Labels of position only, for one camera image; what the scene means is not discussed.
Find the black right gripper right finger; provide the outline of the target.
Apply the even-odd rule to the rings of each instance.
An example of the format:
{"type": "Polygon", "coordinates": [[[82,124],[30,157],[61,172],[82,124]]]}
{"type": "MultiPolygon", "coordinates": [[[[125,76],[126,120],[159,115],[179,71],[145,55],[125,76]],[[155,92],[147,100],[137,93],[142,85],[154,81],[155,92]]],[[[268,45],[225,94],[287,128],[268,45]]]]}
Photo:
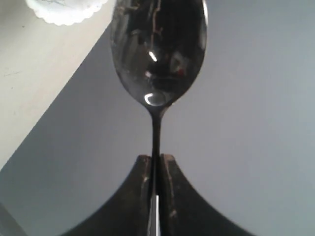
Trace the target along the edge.
{"type": "Polygon", "coordinates": [[[159,220],[162,236],[251,235],[208,204],[170,154],[159,158],[159,220]]]}

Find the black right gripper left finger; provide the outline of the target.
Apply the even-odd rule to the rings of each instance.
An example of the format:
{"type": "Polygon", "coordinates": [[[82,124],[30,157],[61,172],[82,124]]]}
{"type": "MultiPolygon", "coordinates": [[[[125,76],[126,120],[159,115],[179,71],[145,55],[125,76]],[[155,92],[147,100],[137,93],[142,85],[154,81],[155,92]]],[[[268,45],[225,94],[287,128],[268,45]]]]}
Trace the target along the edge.
{"type": "Polygon", "coordinates": [[[65,236],[146,236],[150,213],[151,157],[137,157],[115,194],[65,236]]]}

